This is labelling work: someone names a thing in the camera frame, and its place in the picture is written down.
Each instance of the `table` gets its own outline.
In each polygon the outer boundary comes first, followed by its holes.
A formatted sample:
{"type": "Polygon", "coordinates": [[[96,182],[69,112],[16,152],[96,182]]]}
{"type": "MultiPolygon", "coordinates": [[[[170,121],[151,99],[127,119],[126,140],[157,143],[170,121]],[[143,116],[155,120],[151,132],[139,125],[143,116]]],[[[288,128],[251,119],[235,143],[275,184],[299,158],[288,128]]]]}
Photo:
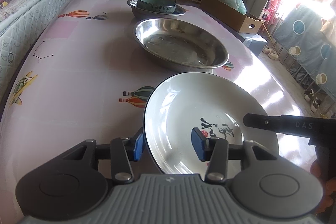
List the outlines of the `table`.
{"type": "MultiPolygon", "coordinates": [[[[140,87],[155,87],[175,72],[152,63],[135,42],[127,0],[73,0],[43,32],[22,66],[0,124],[0,216],[22,217],[15,186],[27,172],[85,139],[109,143],[142,126],[144,104],[131,99],[140,87]]],[[[301,112],[288,92],[236,37],[196,7],[180,20],[211,32],[230,58],[213,73],[249,92],[269,115],[301,112]]],[[[309,169],[315,159],[308,140],[278,135],[280,155],[309,169]]],[[[109,161],[99,170],[110,177],[109,161]]],[[[158,172],[149,154],[135,173],[158,172]]]]}

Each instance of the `circle pattern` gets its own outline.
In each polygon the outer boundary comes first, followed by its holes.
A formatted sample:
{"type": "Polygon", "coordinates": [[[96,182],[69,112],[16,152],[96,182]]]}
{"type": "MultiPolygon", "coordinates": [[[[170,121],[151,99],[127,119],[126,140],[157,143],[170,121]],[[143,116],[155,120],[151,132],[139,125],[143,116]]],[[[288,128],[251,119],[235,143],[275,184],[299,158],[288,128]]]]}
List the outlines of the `circle pattern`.
{"type": "Polygon", "coordinates": [[[8,54],[8,62],[11,64],[11,63],[13,63],[13,61],[14,61],[14,54],[12,52],[10,52],[8,54]]]}
{"type": "Polygon", "coordinates": [[[296,20],[294,23],[293,23],[293,31],[296,33],[296,34],[303,34],[306,30],[306,26],[305,24],[303,23],[302,20],[296,20]]]}
{"type": "Polygon", "coordinates": [[[321,85],[327,82],[327,75],[325,73],[318,74],[315,79],[316,84],[321,85]]]}
{"type": "Polygon", "coordinates": [[[321,47],[321,56],[324,60],[326,60],[329,55],[330,55],[330,50],[331,50],[331,46],[329,44],[324,44],[322,47],[321,47]]]}
{"type": "Polygon", "coordinates": [[[290,47],[289,48],[289,53],[290,53],[290,55],[300,55],[301,49],[300,49],[299,46],[290,47]]]}

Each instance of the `constellation print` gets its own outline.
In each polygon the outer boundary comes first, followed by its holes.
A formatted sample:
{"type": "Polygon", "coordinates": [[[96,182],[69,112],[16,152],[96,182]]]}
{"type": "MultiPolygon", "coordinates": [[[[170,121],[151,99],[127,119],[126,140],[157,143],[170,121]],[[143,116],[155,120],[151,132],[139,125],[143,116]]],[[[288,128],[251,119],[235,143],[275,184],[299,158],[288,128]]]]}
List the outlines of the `constellation print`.
{"type": "Polygon", "coordinates": [[[39,60],[41,60],[41,59],[43,59],[43,58],[46,58],[46,57],[54,56],[54,55],[52,54],[52,55],[48,55],[48,56],[45,56],[45,57],[39,57],[39,56],[37,56],[37,55],[35,54],[36,51],[37,51],[37,49],[38,49],[43,43],[44,43],[44,41],[43,41],[41,44],[39,44],[39,45],[37,46],[37,48],[35,49],[34,54],[33,54],[33,56],[37,57],[39,60]]]}

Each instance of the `green ceramic bowl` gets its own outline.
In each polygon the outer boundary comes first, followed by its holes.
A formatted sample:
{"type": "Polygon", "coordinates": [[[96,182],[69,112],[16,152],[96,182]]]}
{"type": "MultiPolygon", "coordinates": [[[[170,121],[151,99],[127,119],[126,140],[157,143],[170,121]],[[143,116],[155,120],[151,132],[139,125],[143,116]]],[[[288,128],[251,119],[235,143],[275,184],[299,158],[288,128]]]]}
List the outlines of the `green ceramic bowl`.
{"type": "Polygon", "coordinates": [[[147,11],[172,14],[176,9],[176,3],[171,0],[137,0],[136,5],[147,11]]]}

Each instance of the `hand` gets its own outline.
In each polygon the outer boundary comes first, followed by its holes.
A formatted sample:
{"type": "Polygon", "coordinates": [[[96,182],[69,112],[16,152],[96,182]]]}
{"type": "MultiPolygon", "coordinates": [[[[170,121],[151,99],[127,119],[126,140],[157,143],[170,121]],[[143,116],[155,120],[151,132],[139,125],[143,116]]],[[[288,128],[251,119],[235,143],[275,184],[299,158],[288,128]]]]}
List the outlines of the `hand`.
{"type": "Polygon", "coordinates": [[[316,209],[317,214],[323,213],[328,207],[332,206],[334,203],[330,195],[336,191],[336,179],[331,179],[328,181],[323,181],[321,177],[321,168],[317,160],[315,160],[310,166],[310,173],[318,178],[323,186],[323,198],[316,209]]]}

